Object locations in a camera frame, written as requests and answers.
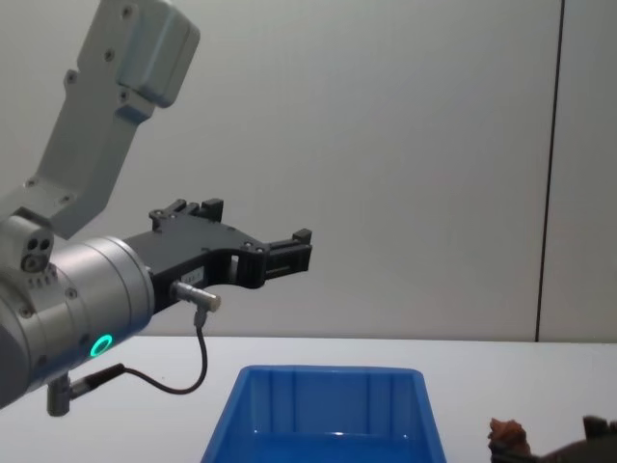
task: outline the blue plastic bin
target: blue plastic bin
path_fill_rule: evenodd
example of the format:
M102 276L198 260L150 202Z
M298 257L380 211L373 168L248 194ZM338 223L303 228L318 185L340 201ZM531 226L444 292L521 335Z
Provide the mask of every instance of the blue plastic bin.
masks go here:
M202 460L347 462L445 462L420 372L244 368Z

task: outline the cable connector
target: cable connector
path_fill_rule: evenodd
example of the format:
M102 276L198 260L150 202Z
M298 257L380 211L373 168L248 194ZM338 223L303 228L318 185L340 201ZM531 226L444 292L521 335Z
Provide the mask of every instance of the cable connector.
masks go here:
M205 325L205 321L208 319L208 309L203 306L197 306L195 311L195 317L193 318L193 324L200 330Z
M123 364L117 364L97 373L89 374L75 382L67 374L54 379L47 387L47 413L51 417L63 417L68 413L70 402L92 392L125 373Z
M221 296L211 294L208 291L198 289L183 282L173 282L171 292L172 296L176 299L195 304L198 309L204 308L208 312L215 313L221 307Z

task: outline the silver cylindrical joint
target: silver cylindrical joint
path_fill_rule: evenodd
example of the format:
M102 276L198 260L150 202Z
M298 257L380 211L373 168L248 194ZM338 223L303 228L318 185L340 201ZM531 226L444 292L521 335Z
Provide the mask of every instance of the silver cylindrical joint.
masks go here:
M172 284L172 295L180 301L190 302L213 313L221 307L221 296L182 282Z
M0 275L0 408L130 338L152 317L148 271L122 241L67 246L51 262L23 280Z

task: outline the black vertical line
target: black vertical line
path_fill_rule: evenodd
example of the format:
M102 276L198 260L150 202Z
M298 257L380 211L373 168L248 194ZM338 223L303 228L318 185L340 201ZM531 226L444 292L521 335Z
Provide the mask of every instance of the black vertical line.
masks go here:
M552 156L555 146L555 123L557 121L557 99L559 97L559 72L561 70L561 42L563 40L563 18L566 0L561 0L559 16L559 39L557 41L557 65L555 68L554 94L552 96L552 122L550 126L549 175L547 178L547 196L544 205L544 227L542 230L542 255L540 260L540 283L538 285L538 312L536 314L536 342L540 340L540 315L542 314L542 290L544 286L544 264L547 253L547 230L549 228L550 181L552 178Z

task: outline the black cable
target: black cable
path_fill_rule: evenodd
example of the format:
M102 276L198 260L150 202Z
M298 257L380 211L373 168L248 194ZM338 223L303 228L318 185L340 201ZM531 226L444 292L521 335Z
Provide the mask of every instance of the black cable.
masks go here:
M197 328L196 331L197 331L197 340L200 343L200 350L201 350L201 373L200 373L200 377L198 378L197 382L190 388L187 388L187 389L170 388L169 386L165 386L164 384L159 383L155 379L152 379L146 374L141 373L137 369L133 369L133 368L124 368L123 372L132 374L133 376L137 376L138 378L141 378L147 383L149 383L150 385L154 386L156 389L160 389L161 391L167 394L187 395L187 394L193 393L201 386L201 384L203 383L203 380L205 379L205 375L208 372L208 352L205 348L205 340L203 340L203 332L201 328Z

